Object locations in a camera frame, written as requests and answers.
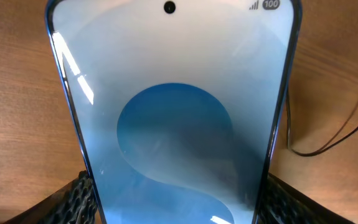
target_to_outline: camera lens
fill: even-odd
[[[164,9],[166,13],[172,14],[176,10],[176,5],[172,1],[167,1],[165,2]]]

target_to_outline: battery indicator 100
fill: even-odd
[[[264,0],[263,1],[263,8],[266,10],[278,9],[278,6],[280,6],[280,0]]]

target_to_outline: wood grain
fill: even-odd
[[[83,165],[44,25],[45,0],[0,0],[0,222],[77,176]],[[294,147],[312,151],[358,97],[358,1],[309,0],[291,75]],[[358,110],[345,131],[358,124]],[[358,133],[312,158],[285,149],[271,172],[358,223]]]

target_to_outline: cord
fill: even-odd
[[[291,147],[291,105],[290,105],[290,92],[288,90],[288,92],[286,94],[286,114],[287,114],[286,143],[287,143],[288,149],[291,150],[292,152],[294,152],[295,154],[297,154],[299,156],[303,156],[303,157],[317,156],[317,155],[320,155],[320,154],[332,149],[334,146],[345,141],[347,138],[349,138],[350,136],[352,136],[354,133],[356,133],[358,131],[358,126],[357,126],[349,134],[345,135],[340,140],[330,144],[339,135],[339,133],[341,133],[341,131],[345,128],[345,126],[350,121],[350,119],[353,117],[353,115],[355,114],[357,109],[358,109],[358,100],[357,100],[357,103],[356,103],[354,109],[352,110],[351,114],[346,119],[344,124],[341,126],[341,128],[339,128],[339,130],[336,132],[336,134],[334,134],[333,137],[325,145],[323,145],[322,147],[320,147],[319,149],[317,149],[314,152],[307,152],[307,153],[299,152]]]

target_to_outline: phone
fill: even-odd
[[[104,223],[255,223],[298,0],[55,0],[51,46]]]

